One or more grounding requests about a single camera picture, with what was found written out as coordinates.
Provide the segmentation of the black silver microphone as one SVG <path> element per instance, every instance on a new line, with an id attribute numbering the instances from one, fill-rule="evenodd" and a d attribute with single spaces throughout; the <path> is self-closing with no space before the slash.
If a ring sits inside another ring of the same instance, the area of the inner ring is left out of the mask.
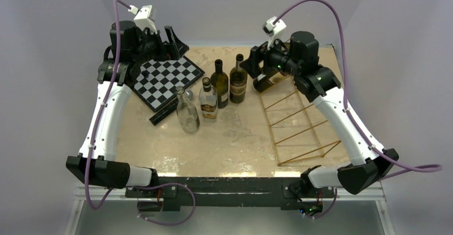
<path id="1" fill-rule="evenodd" d="M 188 101 L 193 100 L 193 91 L 191 89 L 185 90 L 185 95 L 188 99 Z M 179 98 L 176 97 L 174 100 L 172 100 L 170 103 L 168 103 L 163 109 L 159 110 L 157 114 L 153 115 L 149 120 L 150 122 L 154 125 L 157 126 L 158 123 L 160 123 L 162 120 L 164 120 L 166 117 L 168 117 L 172 112 L 177 110 L 177 106 L 179 103 Z"/>

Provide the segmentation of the tall dark green bottle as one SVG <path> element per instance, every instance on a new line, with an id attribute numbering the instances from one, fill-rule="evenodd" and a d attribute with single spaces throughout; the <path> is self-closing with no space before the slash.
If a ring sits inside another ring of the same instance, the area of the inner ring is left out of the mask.
<path id="1" fill-rule="evenodd" d="M 219 109 L 225 108 L 228 105 L 229 96 L 229 78 L 223 71 L 223 61 L 216 59 L 214 61 L 215 72 L 211 75 L 210 80 L 212 86 L 217 90 L 217 106 Z"/>

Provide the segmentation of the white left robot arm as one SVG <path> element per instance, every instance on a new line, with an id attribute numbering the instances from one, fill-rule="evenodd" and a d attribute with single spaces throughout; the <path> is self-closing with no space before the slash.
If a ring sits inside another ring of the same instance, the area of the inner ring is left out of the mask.
<path id="1" fill-rule="evenodd" d="M 85 141 L 76 156 L 68 156 L 66 168 L 83 184 L 122 189 L 138 186 L 146 197 L 159 192 L 155 169 L 116 162 L 116 141 L 121 119 L 141 65 L 150 61 L 181 59 L 189 47 L 165 26 L 160 33 L 139 28 L 133 21 L 120 21 L 110 29 L 111 44 L 98 68 L 97 101 Z"/>

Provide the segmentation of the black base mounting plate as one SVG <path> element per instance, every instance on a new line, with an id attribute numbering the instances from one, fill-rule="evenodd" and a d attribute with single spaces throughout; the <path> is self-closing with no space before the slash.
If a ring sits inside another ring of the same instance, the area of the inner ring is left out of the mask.
<path id="1" fill-rule="evenodd" d="M 161 189 L 127 189 L 126 198 L 155 201 L 145 211 L 175 212 L 181 207 L 274 207 L 281 210 L 323 209 L 332 189 L 306 189 L 300 177 L 159 177 Z"/>

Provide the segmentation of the clear square liquor bottle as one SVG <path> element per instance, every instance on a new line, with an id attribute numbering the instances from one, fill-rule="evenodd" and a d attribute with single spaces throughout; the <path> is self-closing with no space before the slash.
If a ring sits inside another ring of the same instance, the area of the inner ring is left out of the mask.
<path id="1" fill-rule="evenodd" d="M 210 78 L 202 79 L 202 87 L 199 92 L 199 103 L 202 112 L 202 117 L 205 121 L 217 121 L 217 99 L 218 93 L 215 87 L 212 86 Z"/>

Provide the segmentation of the green bottle silver neck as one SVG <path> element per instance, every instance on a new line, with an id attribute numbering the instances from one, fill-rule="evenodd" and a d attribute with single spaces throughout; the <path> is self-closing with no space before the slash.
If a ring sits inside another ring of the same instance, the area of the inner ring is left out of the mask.
<path id="1" fill-rule="evenodd" d="M 230 71 L 229 98 L 235 104 L 242 103 L 245 99 L 247 72 L 240 66 L 243 61 L 244 56 L 237 54 L 235 67 Z"/>

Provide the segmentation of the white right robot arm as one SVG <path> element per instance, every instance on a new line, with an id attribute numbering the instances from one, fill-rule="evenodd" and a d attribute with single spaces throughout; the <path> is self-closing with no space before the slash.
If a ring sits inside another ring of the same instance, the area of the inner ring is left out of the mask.
<path id="1" fill-rule="evenodd" d="M 341 187 L 350 194 L 383 179 L 399 154 L 385 148 L 358 117 L 334 72 L 319 63 L 319 42 L 310 32 L 291 35 L 290 45 L 276 39 L 270 46 L 254 46 L 241 67 L 253 78 L 262 80 L 280 73 L 292 77 L 293 84 L 324 115 L 347 151 L 350 163 L 337 168 L 317 166 L 301 174 L 300 189 L 312 196 L 324 187 Z"/>

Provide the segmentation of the green wine bottle dark label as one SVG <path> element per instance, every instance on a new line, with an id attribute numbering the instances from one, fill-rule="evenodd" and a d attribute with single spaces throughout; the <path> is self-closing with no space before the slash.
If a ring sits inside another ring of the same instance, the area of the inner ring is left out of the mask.
<path id="1" fill-rule="evenodd" d="M 253 87 L 258 93 L 266 91 L 268 88 L 287 78 L 286 73 L 272 70 L 268 74 L 260 74 L 253 80 Z"/>

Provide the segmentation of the clear empty glass bottle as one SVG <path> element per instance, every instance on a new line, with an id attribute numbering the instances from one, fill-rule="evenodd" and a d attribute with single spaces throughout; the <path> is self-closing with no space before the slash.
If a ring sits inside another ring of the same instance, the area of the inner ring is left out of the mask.
<path id="1" fill-rule="evenodd" d="M 197 108 L 192 102 L 193 95 L 189 96 L 182 86 L 176 87 L 177 117 L 182 129 L 188 134 L 196 133 L 200 126 Z"/>

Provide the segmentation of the black white chessboard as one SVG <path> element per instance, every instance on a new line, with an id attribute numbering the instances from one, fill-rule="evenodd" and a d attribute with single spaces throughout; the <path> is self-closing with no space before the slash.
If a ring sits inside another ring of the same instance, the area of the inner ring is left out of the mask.
<path id="1" fill-rule="evenodd" d="M 141 65 L 132 90 L 153 112 L 157 112 L 176 97 L 176 87 L 186 89 L 204 74 L 205 71 L 187 57 L 151 60 Z"/>

